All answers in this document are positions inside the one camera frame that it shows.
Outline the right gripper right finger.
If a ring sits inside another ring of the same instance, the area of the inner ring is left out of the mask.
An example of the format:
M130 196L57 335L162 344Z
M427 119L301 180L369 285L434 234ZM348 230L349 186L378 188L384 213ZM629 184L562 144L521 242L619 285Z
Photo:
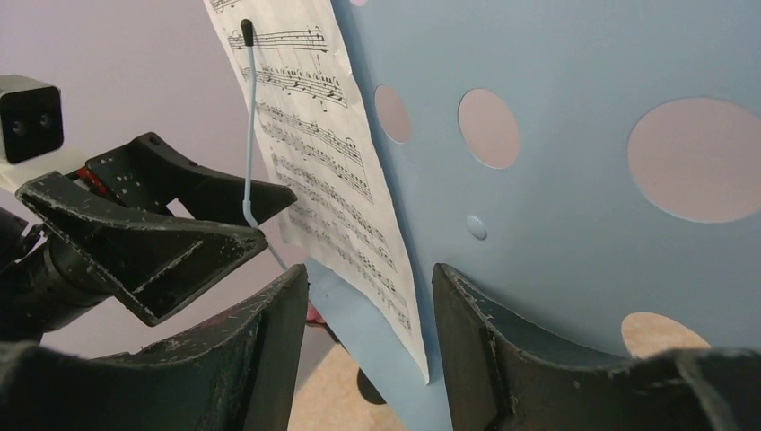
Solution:
M760 427L756 350L606 354L502 307L442 263L433 269L433 306L457 430Z

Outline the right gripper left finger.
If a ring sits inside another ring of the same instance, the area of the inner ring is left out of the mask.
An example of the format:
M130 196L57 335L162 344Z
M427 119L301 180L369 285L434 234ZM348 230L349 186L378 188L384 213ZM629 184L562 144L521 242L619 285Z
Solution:
M290 267L252 297L140 352L83 359L1 346L4 430L285 430L309 281Z

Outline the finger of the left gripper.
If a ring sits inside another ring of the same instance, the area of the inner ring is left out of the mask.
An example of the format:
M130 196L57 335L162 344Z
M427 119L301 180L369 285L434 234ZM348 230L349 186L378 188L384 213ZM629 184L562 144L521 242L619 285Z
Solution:
M196 219L248 224L242 177L191 161L154 132L94 156L86 168L125 207L168 215L177 199Z
M267 248L257 229L123 207L59 172L24 183L15 196L151 327Z

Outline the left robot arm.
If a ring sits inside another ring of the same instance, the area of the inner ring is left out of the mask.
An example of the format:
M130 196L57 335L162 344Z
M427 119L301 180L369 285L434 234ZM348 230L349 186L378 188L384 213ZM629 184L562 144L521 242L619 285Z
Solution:
M156 326L267 248L285 186L195 163L154 133L11 183L39 224L1 214L1 337L40 339L104 300Z

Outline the light blue music stand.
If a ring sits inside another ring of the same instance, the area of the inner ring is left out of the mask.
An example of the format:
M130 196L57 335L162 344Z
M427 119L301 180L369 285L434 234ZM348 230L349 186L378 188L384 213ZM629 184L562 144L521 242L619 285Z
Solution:
M452 426L433 269L577 345L760 354L757 1L329 1L413 264L430 382L317 262L413 430Z

